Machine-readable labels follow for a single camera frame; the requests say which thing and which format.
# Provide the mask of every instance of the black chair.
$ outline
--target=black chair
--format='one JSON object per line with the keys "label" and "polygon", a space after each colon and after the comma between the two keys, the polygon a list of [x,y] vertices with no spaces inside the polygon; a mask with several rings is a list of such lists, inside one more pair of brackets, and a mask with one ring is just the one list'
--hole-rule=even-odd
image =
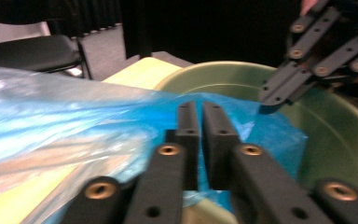
{"label": "black chair", "polygon": [[0,66],[54,73],[81,66],[82,77],[92,79],[81,44],[82,32],[76,5],[72,0],[0,0],[0,23],[32,24],[65,21],[67,35],[48,35],[0,43]]}

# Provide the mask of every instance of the chair backrest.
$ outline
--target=chair backrest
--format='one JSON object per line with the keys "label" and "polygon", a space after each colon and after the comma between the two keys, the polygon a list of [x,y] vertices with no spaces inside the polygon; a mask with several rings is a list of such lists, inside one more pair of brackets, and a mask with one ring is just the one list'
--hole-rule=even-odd
{"label": "chair backrest", "polygon": [[72,33],[81,36],[74,0],[0,0],[0,23],[20,25],[55,20],[66,21]]}

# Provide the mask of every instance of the clear plastic bag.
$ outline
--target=clear plastic bag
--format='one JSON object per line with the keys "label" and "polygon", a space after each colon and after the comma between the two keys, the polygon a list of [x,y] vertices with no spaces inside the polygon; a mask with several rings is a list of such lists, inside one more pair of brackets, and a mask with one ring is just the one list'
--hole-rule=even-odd
{"label": "clear plastic bag", "polygon": [[[44,181],[57,184],[36,192],[34,207],[28,204],[18,216],[25,223],[53,223],[88,179],[110,175],[124,182],[142,172],[165,130],[176,128],[176,107],[191,100],[199,117],[203,101],[220,104],[243,142],[269,150],[296,176],[307,137],[283,115],[258,115],[256,102],[0,68],[0,195],[52,174]],[[185,204],[208,197],[228,207],[225,192],[208,190],[202,160],[199,169],[201,192],[186,192]]]}

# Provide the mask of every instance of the white wall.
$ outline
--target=white wall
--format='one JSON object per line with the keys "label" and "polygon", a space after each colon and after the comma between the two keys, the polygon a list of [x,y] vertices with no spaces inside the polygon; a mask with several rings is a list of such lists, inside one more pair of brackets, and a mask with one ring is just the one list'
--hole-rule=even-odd
{"label": "white wall", "polygon": [[45,22],[31,25],[0,24],[0,42],[41,35],[49,35]]}

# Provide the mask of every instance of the plastic sheet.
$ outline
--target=plastic sheet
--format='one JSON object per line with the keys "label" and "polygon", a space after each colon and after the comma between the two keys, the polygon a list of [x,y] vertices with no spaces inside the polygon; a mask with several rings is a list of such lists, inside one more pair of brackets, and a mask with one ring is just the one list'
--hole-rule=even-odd
{"label": "plastic sheet", "polygon": [[[127,181],[142,172],[165,130],[176,128],[176,107],[190,100],[197,103],[199,116],[203,101],[220,104],[243,142],[269,150],[296,176],[307,137],[283,115],[258,115],[258,103],[0,68],[0,195],[66,169],[62,181],[45,196],[37,194],[41,201],[21,217],[26,223],[55,222],[57,211],[86,180],[110,175]],[[225,192],[208,190],[204,170],[200,161],[201,192],[186,192],[185,204],[208,197],[227,207]]]}

